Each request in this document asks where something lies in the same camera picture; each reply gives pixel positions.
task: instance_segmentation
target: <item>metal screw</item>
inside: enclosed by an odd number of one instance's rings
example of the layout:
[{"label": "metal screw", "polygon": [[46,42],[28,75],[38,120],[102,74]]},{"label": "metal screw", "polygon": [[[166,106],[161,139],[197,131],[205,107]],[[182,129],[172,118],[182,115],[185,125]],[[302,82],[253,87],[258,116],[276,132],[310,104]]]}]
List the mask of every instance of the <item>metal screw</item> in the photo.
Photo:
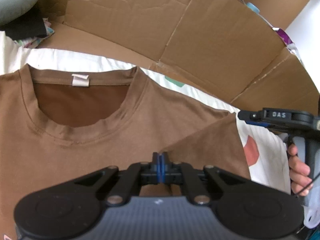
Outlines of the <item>metal screw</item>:
[{"label": "metal screw", "polygon": [[118,166],[111,165],[111,166],[108,166],[108,169],[115,170],[115,169],[118,169]]},{"label": "metal screw", "polygon": [[116,204],[120,204],[123,201],[123,198],[118,195],[115,195],[115,196],[108,197],[107,201],[111,205],[116,205]]},{"label": "metal screw", "polygon": [[208,204],[210,202],[210,198],[206,195],[196,196],[193,200],[199,205]]}]

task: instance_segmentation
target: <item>hand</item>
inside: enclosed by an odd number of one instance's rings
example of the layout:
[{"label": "hand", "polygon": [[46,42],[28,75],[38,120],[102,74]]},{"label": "hand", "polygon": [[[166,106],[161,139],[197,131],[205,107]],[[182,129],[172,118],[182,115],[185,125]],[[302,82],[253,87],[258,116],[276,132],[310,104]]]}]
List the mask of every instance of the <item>hand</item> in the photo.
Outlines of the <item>hand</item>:
[{"label": "hand", "polygon": [[[290,179],[292,179],[291,188],[294,193],[297,193],[312,181],[312,179],[308,177],[310,173],[310,167],[299,159],[299,157],[297,156],[298,148],[294,144],[289,146],[288,153],[290,154],[289,176],[290,176]],[[308,189],[300,193],[300,196],[308,195],[309,190],[312,188],[312,186],[313,185],[310,185]]]}]

